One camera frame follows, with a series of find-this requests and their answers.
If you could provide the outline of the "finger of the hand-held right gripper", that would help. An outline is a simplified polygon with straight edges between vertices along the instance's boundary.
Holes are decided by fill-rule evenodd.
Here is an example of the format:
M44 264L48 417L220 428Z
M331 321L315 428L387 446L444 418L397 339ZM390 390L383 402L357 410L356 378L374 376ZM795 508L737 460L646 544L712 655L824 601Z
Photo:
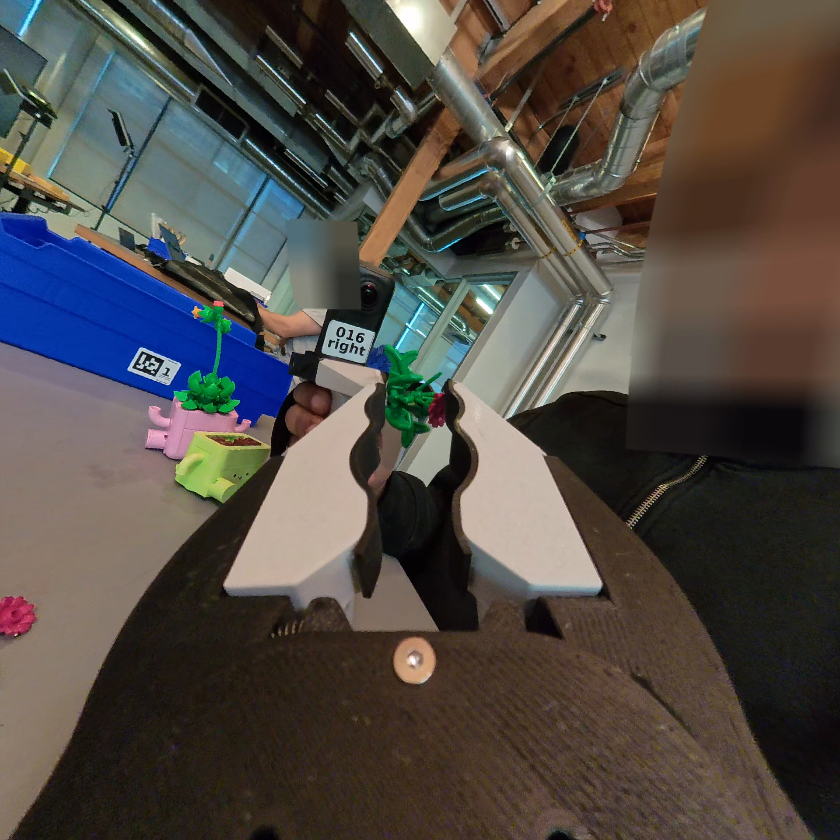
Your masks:
M329 407L318 415L320 418L337 412L365 389L374 388L375 394L385 396L385 377L381 371L340 360L319 360L315 385L329 394Z

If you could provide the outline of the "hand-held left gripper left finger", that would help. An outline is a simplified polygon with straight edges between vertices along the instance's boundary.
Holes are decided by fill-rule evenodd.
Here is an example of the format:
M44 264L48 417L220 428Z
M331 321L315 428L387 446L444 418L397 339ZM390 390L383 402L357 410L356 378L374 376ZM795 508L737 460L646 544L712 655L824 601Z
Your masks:
M227 595L285 596L298 611L330 598L353 621L382 570L370 481L384 407L384 385L369 384L289 447L227 574Z

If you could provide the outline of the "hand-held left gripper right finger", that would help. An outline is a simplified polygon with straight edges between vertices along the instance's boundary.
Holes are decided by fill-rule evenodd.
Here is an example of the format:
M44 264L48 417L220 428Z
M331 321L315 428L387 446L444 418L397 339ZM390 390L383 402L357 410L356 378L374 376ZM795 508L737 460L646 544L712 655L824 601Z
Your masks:
M589 597L603 588L548 456L465 385L446 384L455 538L453 576L479 619L499 602Z

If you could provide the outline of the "green spiky toy plant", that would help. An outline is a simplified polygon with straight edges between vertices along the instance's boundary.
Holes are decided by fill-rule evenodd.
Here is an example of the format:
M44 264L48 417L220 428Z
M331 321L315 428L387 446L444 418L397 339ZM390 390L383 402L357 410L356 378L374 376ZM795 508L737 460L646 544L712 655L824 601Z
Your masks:
M437 396L433 383L442 373L426 381L412 368L418 351L403 353L390 344L383 351L390 363L385 382L385 420L399 433L401 447L408 449L418 435L431 430L430 415Z

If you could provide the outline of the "person's right hand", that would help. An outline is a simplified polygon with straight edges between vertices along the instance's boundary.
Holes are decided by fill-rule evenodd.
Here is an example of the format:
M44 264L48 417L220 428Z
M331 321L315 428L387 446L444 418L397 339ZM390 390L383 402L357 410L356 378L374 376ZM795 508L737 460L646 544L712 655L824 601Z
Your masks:
M333 399L330 390L310 382L300 383L291 396L285 423L291 440L296 442L330 415Z

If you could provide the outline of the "lime toy brick flowerpot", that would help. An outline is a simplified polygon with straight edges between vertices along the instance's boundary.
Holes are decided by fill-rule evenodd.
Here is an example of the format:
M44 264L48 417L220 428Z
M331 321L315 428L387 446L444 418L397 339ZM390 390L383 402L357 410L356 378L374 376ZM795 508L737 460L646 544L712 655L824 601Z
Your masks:
M195 432L175 482L204 498L225 502L267 461L270 447L236 432Z

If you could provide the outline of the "pink toy brick flowerpot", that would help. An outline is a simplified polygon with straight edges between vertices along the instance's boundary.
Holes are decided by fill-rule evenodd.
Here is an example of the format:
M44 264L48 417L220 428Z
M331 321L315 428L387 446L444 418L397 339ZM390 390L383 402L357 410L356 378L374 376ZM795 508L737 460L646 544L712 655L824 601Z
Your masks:
M146 449L159 450L175 461L186 456L197 432L244 433L251 427L251 422L239 419L236 412L239 401L234 398L235 382L218 373L223 336L232 329L231 321L224 315L224 304L215 300L211 306L195 307L192 315L215 330L213 369L207 374L196 371L187 378L185 390L174 392L168 417L162 416L158 406L149 408L153 426L144 443Z

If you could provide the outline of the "black bag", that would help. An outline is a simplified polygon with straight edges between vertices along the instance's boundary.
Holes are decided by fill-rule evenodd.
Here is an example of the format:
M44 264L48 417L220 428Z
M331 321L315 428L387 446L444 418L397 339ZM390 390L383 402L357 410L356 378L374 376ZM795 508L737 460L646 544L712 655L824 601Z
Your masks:
M257 300L249 291L230 283L220 271L177 259L164 260L156 268L205 298L221 301L227 311L243 319L252 331L263 332Z

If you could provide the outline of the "person's black jacket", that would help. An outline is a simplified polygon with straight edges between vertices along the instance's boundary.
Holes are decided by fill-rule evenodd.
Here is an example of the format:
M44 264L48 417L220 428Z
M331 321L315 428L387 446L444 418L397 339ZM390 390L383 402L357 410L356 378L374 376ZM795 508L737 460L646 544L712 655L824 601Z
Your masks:
M795 810L838 838L838 469L633 451L626 414L625 394L571 392L510 423L666 567Z

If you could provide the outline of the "wooden desk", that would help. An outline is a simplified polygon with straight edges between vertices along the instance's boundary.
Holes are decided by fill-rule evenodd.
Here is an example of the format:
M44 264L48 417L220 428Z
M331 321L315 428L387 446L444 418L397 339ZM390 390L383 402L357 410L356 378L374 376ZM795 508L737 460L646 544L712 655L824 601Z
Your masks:
M151 253L145 246L137 246L134 249L126 248L122 243L117 242L115 239L112 239L104 234L100 234L99 232L95 232L89 227L84 227L82 225L76 226L76 234L86 240L88 243L103 249L107 253L111 254L112 256L118 257L122 261L128 263L130 266L140 270L144 274L160 281L161 283L165 284L171 289L175 291L181 292L183 295L193 299L195 302L207 305L212 303L213 300L207 299L204 295L200 294L197 291L192 290L191 288L183 285L181 282L169 278L166 274L156 268L161 262L167 259L163 259L156 254ZM178 259L184 260L189 263L196 264L192 261L186 259ZM224 308L224 315L233 320L233 322L238 323L239 325L250 329L246 322L238 317L236 314L232 313L231 311L227 311ZM271 333L266 332L263 329L263 332L260 332L259 335L261 336L259 339L256 340L255 346L259 349L267 349L276 350L278 349L279 340L277 336L272 335Z

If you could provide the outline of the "blue plastic bin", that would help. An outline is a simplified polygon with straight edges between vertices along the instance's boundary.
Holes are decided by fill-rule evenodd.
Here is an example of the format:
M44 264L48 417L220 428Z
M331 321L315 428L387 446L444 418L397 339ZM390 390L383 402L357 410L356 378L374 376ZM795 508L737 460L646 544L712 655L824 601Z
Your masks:
M168 403L214 365L197 303L40 216L1 216L1 338Z

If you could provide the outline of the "light tripod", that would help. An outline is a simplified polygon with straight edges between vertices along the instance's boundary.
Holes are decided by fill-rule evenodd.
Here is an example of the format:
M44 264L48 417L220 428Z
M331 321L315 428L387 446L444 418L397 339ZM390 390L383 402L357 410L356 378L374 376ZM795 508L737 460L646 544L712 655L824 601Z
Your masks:
M125 122L122 113L113 109L110 109L108 113L111 117L112 128L115 132L119 147L125 156L125 160L122 163L122 168L113 184L110 195L101 206L98 220L93 226L94 231L99 231L100 225L104 221L105 217L110 215L111 210L119 200L119 197L121 196L123 189L131 177L131 174L133 173L140 158L140 153L132 140L128 125Z

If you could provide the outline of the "black monitor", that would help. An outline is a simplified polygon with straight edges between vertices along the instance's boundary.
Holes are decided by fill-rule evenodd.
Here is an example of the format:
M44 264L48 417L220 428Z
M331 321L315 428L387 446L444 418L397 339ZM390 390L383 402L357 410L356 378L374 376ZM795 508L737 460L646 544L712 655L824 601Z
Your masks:
M5 139L22 110L26 95L46 66L46 58L12 31L1 27L1 138Z

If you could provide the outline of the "silver ventilation duct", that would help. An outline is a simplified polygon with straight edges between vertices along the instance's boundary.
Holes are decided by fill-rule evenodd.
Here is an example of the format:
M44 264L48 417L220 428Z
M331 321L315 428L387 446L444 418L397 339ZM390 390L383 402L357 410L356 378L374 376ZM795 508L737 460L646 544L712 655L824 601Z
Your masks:
M491 198L570 293L505 417L549 401L611 305L613 287L563 208L613 193L635 171L666 94L688 76L705 15L701 8L658 37L624 86L603 157L557 182L537 173L454 57L443 58L434 71L433 90L477 147L445 167L422 198L439 196L441 207L451 210Z

